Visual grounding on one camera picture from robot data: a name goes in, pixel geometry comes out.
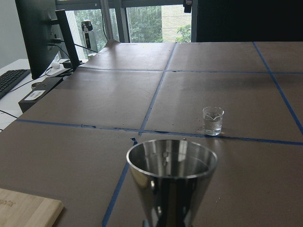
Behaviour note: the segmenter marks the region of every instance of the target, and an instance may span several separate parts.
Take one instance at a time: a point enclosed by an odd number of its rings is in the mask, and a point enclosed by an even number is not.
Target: green foliage
[[[127,9],[129,33],[132,43],[161,43],[161,6]]]
[[[74,11],[75,17],[76,17],[76,23],[77,28],[80,34],[82,45],[85,46],[83,35],[82,35],[82,28],[81,28],[81,22],[83,20],[91,20],[91,23],[93,25],[94,33],[96,36],[97,41],[97,49],[100,51],[103,47],[105,47],[107,43],[107,39],[105,38],[104,31],[103,31],[103,24],[102,24],[102,14],[100,9],[92,9],[92,10],[77,10]],[[119,41],[119,35],[118,35],[118,28],[116,25],[116,14],[114,9],[110,9],[110,17],[112,21],[112,28],[113,28],[113,34],[114,38]]]
[[[83,40],[83,35],[82,35],[81,22],[83,20],[91,20],[91,23],[92,23],[93,29],[94,29],[94,33],[96,36],[97,48],[98,48],[98,50],[101,50],[107,42],[107,40],[104,36],[104,33],[103,33],[103,28],[102,28],[101,10],[77,10],[77,11],[74,11],[74,13],[75,13],[77,28],[78,28],[78,31],[80,34],[82,45],[85,46],[85,43]]]
[[[191,25],[184,25],[182,27],[179,27],[177,34],[181,34],[181,36],[176,38],[177,43],[190,43]]]

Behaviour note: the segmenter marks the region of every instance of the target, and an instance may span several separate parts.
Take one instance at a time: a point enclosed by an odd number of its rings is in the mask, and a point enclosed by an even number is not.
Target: black keyboard
[[[16,86],[30,70],[9,70],[0,76],[0,98],[5,96],[14,86]]]

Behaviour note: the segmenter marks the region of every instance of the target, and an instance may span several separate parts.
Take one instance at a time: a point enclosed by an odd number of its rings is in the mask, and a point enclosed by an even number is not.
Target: blue painter's tape line
[[[287,106],[287,108],[288,108],[290,114],[292,115],[292,117],[293,117],[295,123],[297,124],[297,126],[299,127],[299,130],[301,131],[301,134],[303,135],[303,126],[302,126],[302,124],[300,123],[300,121],[299,121],[297,115],[295,114],[293,108],[291,107],[290,103],[288,102],[288,100],[287,100],[287,98],[286,98],[286,96],[285,96],[283,90],[281,89],[281,87],[280,87],[280,85],[279,85],[279,83],[278,83],[276,77],[274,76],[274,74],[273,74],[272,71],[270,70],[269,65],[266,63],[266,61],[265,61],[264,57],[262,56],[261,51],[258,49],[257,45],[256,45],[254,42],[253,42],[253,45],[255,46],[255,48],[256,48],[256,50],[257,50],[257,52],[258,52],[260,58],[262,59],[264,65],[265,65],[265,67],[266,67],[266,69],[268,70],[268,72],[269,72],[269,74],[270,74],[270,76],[271,76],[273,82],[275,83],[276,88],[278,89],[278,91],[279,91],[281,97],[283,98],[283,100],[284,100],[284,102],[285,102],[285,104],[286,104],[286,106]]]
[[[166,72],[197,72],[197,73],[244,73],[244,74],[268,74],[268,72],[248,72],[248,71],[208,71],[208,70],[168,70]]]
[[[56,125],[56,126],[65,126],[65,127],[73,127],[73,128],[83,128],[85,126],[79,124],[66,124],[66,123],[58,123],[58,122],[43,122],[43,121],[33,121],[33,120],[25,120],[25,119],[16,119],[17,122],[27,122],[27,123],[35,123],[35,124],[47,124],[47,125]]]
[[[174,51],[175,51],[175,49],[176,49],[176,46],[177,46],[177,43],[175,43],[175,45],[174,45],[174,47],[173,47],[173,49],[172,49],[172,51],[171,51],[171,53],[170,53],[170,56],[169,56],[169,59],[168,59],[168,61],[167,61],[167,64],[166,64],[166,66],[165,66],[165,70],[164,70],[164,71],[166,71],[167,68],[169,67],[169,64],[170,64],[170,62],[171,62],[171,59],[172,59],[173,53],[174,53]],[[141,130],[144,130],[144,128],[145,128],[145,125],[146,125],[146,123],[147,123],[147,120],[148,120],[148,118],[149,118],[149,116],[150,116],[150,114],[151,114],[152,107],[153,107],[153,105],[154,105],[154,103],[155,103],[155,101],[156,101],[157,95],[158,95],[159,90],[160,90],[160,88],[161,88],[161,86],[162,86],[162,83],[163,83],[165,74],[166,74],[166,72],[163,72],[163,74],[162,74],[162,76],[161,76],[161,79],[160,79],[160,81],[159,81],[159,83],[158,83],[158,86],[157,86],[157,88],[156,88],[155,94],[154,94],[153,97],[152,97],[150,106],[148,107],[147,113],[146,113],[145,118],[144,118],[144,120],[143,120],[143,122],[142,122],[142,125],[141,125],[141,127],[140,127]]]
[[[81,66],[81,68],[88,69],[88,70],[96,70],[96,71],[139,71],[139,72],[163,72],[163,70],[136,70],[136,69],[130,69],[130,70],[117,70],[117,69],[98,69],[98,68],[93,68],[93,67],[88,67],[88,66]]]
[[[138,144],[136,138],[131,138],[131,140],[134,142],[133,146],[136,145],[136,144]]]
[[[273,74],[303,74],[303,72],[273,72]]]
[[[122,170],[121,176],[120,176],[120,178],[119,178],[119,181],[118,181],[118,183],[117,183],[117,186],[116,186],[116,188],[115,188],[115,191],[114,191],[114,193],[113,193],[113,195],[112,195],[112,198],[111,198],[111,200],[110,200],[110,202],[109,202],[109,205],[108,205],[108,207],[107,207],[107,210],[106,210],[106,212],[105,212],[105,215],[104,215],[104,217],[103,217],[103,220],[102,220],[102,227],[106,227],[106,225],[107,225],[107,223],[108,223],[108,221],[109,221],[110,215],[111,215],[111,213],[112,213],[112,211],[113,211],[113,208],[114,208],[114,206],[115,206],[115,203],[116,203],[116,200],[117,200],[117,198],[118,198],[119,192],[120,192],[120,190],[121,190],[122,184],[123,184],[124,179],[125,179],[125,177],[126,177],[128,168],[129,168],[129,165],[128,165],[128,163],[126,162],[125,165],[124,165],[124,168],[123,168],[123,170]]]
[[[109,130],[109,131],[129,131],[129,132],[138,132],[149,133],[149,134],[162,134],[162,135],[175,135],[175,136],[188,136],[188,137],[199,137],[199,138],[222,138],[222,139],[236,139],[236,140],[245,140],[245,141],[259,141],[266,143],[278,143],[278,144],[289,144],[289,145],[303,145],[303,142],[292,142],[284,140],[265,140],[265,139],[256,139],[256,138],[245,138],[245,137],[231,137],[231,136],[208,136],[204,134],[195,134],[195,133],[183,133],[183,132],[172,132],[172,131],[152,131],[152,130],[141,130],[141,129],[129,129],[129,128],[105,128],[98,127],[95,125],[77,125],[77,124],[65,124],[65,123],[56,123],[56,122],[41,122],[41,121],[32,121],[32,120],[23,120],[16,119],[18,122],[27,122],[27,123],[37,123],[37,124],[47,124],[47,125],[56,125],[64,127],[74,127],[74,128],[88,128],[88,129],[100,129],[100,130]]]

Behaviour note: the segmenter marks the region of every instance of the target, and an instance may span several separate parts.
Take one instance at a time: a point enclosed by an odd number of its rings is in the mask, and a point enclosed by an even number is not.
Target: table
[[[0,69],[0,75],[5,73],[8,70],[18,70],[18,69],[29,69],[28,59],[18,59],[11,64]],[[48,72],[48,75],[53,75],[63,69],[61,66],[59,69],[52,69]],[[32,80],[32,75],[27,75],[22,81],[20,81],[12,90],[18,88],[19,86],[25,84],[24,86],[12,91],[11,93],[7,93],[4,97],[0,99],[0,110],[3,110],[9,114],[12,114],[16,117],[19,117],[22,114],[22,111],[19,107],[18,102],[22,100],[29,92],[32,91],[31,85],[33,83],[43,81],[47,76],[42,76],[35,81]],[[11,124],[15,120],[14,117],[7,115],[0,111],[0,129],[5,129],[9,124]]]
[[[303,43],[107,46],[0,133],[0,187],[63,201],[56,227],[141,226],[126,164],[186,138],[218,168],[194,226],[303,225]],[[202,108],[225,110],[201,132]]]

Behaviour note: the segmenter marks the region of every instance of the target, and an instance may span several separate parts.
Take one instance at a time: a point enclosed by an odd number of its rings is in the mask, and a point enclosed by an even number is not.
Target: cable
[[[56,47],[58,47],[60,50],[62,50],[67,56],[68,56],[68,58],[70,59],[70,57],[69,57],[69,55],[67,54],[67,52],[65,52],[61,47],[59,47],[58,45],[56,45],[56,44],[49,44],[50,46],[56,46]]]
[[[18,88],[15,88],[14,90],[10,90],[8,93],[10,93],[10,92],[12,92],[12,91],[16,91]]]
[[[43,76],[51,76],[51,75],[48,75],[48,73],[50,73],[52,71],[52,67],[49,67],[47,70],[45,70],[45,72],[44,72],[44,74],[42,74],[40,77],[38,77],[38,78],[41,78],[41,77],[43,77]],[[10,90],[8,93],[10,93],[10,92],[12,92],[12,91],[16,91],[17,89],[19,89],[20,87],[22,87],[22,86],[24,86],[24,85],[26,85],[26,84],[28,84],[28,83],[30,83],[30,82],[33,82],[33,81],[35,81],[36,79],[33,79],[33,80],[31,80],[31,81],[29,81],[29,82],[26,82],[25,84],[22,84],[22,85],[20,85],[19,87],[17,87],[17,88],[15,88],[14,90]]]
[[[105,36],[105,38],[106,38],[106,40],[107,40],[107,36],[106,36],[106,34],[105,34],[105,31],[104,31],[104,18],[103,18],[103,10],[101,9],[101,15],[102,15],[102,28],[103,28],[103,33],[104,33],[104,36]]]
[[[89,50],[89,51],[93,51],[93,52],[95,52],[95,53],[98,53],[98,51],[94,51],[94,50],[92,50],[92,49],[86,48],[85,46],[80,46],[80,45],[78,45],[78,44],[75,44],[75,46],[82,47],[82,48],[87,49],[87,50]]]
[[[63,73],[60,74],[60,77],[70,76],[73,73],[72,69],[69,69]]]
[[[3,113],[5,113],[5,114],[8,114],[8,115],[10,115],[10,116],[12,116],[12,117],[14,117],[14,118],[17,118],[16,116],[11,115],[10,113],[7,113],[7,112],[5,112],[5,111],[3,111],[3,110],[0,110],[0,111],[3,112]]]

